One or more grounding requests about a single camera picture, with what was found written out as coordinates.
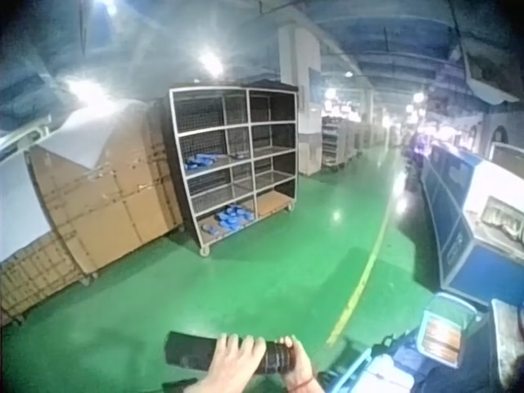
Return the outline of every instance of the black tube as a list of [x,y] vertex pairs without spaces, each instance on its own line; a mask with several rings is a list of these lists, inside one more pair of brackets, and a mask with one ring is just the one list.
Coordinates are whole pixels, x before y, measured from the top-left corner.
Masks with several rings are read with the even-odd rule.
[[[215,352],[216,339],[190,336],[170,332],[165,340],[165,362],[167,364],[207,371]],[[275,342],[266,343],[264,358],[256,369],[256,374],[286,373],[295,367],[292,350]]]

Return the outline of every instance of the ceiling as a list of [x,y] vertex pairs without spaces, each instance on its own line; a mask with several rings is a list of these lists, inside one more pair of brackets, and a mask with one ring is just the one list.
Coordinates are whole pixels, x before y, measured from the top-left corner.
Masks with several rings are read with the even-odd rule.
[[278,27],[290,20],[322,35],[326,85],[348,97],[370,83],[390,111],[421,90],[456,113],[486,111],[465,83],[459,38],[518,49],[494,1],[114,0],[113,13],[111,0],[27,0],[2,13],[0,129],[71,111],[70,79],[113,97],[161,97],[206,78],[198,57],[208,48],[228,78],[278,79]]

